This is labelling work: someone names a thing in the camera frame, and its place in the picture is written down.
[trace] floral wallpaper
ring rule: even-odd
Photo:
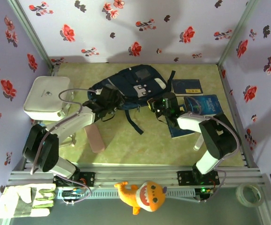
[[[11,7],[0,0],[0,195],[22,157],[31,127],[23,104],[35,78],[47,74],[47,65]]]
[[[260,1],[223,63],[243,144],[271,187],[271,1]]]
[[[60,64],[217,63],[248,0],[18,1]]]

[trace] white box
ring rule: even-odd
[[[71,104],[61,101],[58,95],[71,88],[67,77],[39,76],[33,82],[23,109],[34,120],[59,121],[67,115]],[[72,101],[74,92],[65,92],[61,97]]]

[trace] stuffed toy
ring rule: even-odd
[[[131,185],[131,189],[126,189],[124,181],[114,186],[119,191],[120,199],[127,205],[132,206],[134,215],[139,214],[140,209],[154,212],[165,202],[167,187],[162,188],[153,181],[145,182],[140,188],[137,185]]]

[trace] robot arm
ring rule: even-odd
[[[192,175],[198,184],[208,180],[209,173],[220,160],[240,145],[239,136],[223,113],[210,117],[181,111],[174,93],[165,93],[161,98],[150,99],[148,104],[156,117],[165,116],[170,126],[201,133],[194,149],[198,150],[205,142],[207,151],[193,165]]]
[[[69,161],[59,157],[59,144],[77,130],[96,122],[107,114],[114,114],[122,104],[124,104],[124,99],[118,89],[106,85],[99,95],[86,101],[77,114],[67,116],[47,127],[34,125],[24,146],[23,156],[43,172],[49,171],[61,177],[79,180],[80,170]]]

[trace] work glove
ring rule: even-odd
[[[0,218],[48,216],[55,189],[55,184],[6,187],[0,198]]]

